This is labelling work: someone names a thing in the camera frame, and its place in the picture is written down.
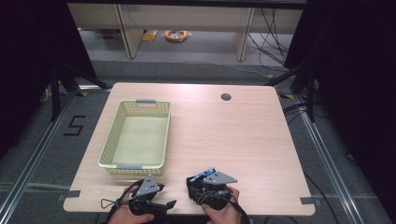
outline green plastic basket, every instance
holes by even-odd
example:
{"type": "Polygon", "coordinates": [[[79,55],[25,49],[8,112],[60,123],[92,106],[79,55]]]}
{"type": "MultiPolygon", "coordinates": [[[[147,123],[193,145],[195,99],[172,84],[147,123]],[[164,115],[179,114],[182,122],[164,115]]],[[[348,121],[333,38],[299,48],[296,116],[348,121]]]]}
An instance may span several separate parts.
{"type": "Polygon", "coordinates": [[[99,166],[112,175],[162,175],[170,109],[155,100],[120,102],[99,166]]]}

